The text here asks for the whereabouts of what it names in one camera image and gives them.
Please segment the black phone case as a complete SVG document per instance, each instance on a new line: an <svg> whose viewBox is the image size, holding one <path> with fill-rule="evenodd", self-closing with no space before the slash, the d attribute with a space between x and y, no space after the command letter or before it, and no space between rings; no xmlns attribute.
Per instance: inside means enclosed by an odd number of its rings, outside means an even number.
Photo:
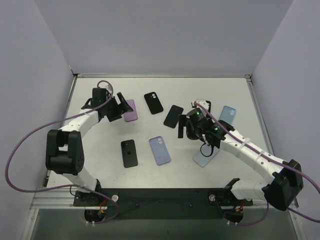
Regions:
<svg viewBox="0 0 320 240"><path fill-rule="evenodd" d="M148 109L152 115L161 113L164 108L158 98L156 92L149 92L144 95L144 100L148 106Z"/></svg>

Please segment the light blue phone case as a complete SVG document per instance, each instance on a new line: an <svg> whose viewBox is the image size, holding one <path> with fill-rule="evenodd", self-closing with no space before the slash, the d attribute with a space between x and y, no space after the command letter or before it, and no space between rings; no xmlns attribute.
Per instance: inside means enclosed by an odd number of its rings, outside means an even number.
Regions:
<svg viewBox="0 0 320 240"><path fill-rule="evenodd" d="M219 116L219 120L225 121L226 123L232 125L236 116L236 109L225 105Z"/></svg>

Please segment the light blue phone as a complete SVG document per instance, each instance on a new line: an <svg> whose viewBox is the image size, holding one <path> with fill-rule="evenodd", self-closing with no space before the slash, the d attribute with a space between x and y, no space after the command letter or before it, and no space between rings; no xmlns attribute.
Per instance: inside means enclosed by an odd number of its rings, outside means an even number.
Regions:
<svg viewBox="0 0 320 240"><path fill-rule="evenodd" d="M200 166L205 167L220 151L217 147L213 148L210 145L204 145L200 147L200 150L193 156L193 160Z"/></svg>

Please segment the lilac phone case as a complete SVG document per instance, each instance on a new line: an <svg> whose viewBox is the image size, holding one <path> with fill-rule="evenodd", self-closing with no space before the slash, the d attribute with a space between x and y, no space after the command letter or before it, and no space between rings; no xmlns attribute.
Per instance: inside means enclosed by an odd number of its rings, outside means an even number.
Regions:
<svg viewBox="0 0 320 240"><path fill-rule="evenodd" d="M161 136L153 137L149 140L149 146L152 151L155 163L158 166L167 164L171 161L170 154L165 141Z"/></svg>

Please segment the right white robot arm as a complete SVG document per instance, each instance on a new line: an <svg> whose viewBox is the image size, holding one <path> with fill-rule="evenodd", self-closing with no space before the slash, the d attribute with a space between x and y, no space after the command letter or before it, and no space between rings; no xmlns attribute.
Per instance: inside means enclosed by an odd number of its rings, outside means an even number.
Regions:
<svg viewBox="0 0 320 240"><path fill-rule="evenodd" d="M301 165L257 147L231 124L216 120L202 104L195 101L191 106L190 112L178 117L178 138L187 136L212 149L228 152L263 178L261 182L238 180L231 187L236 199L265 200L274 208L286 211L304 187Z"/></svg>

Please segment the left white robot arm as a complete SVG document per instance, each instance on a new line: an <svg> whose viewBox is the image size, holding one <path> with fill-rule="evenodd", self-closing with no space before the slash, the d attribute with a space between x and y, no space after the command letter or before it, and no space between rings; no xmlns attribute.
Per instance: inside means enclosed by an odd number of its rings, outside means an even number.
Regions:
<svg viewBox="0 0 320 240"><path fill-rule="evenodd" d="M48 170L67 178L78 190L85 193L84 199L92 206L101 203L103 194L100 181L94 178L85 165L85 153L82 138L103 118L113 122L122 115L132 112L121 92L117 102L112 90L95 87L80 112L71 121L47 133L45 166Z"/></svg>

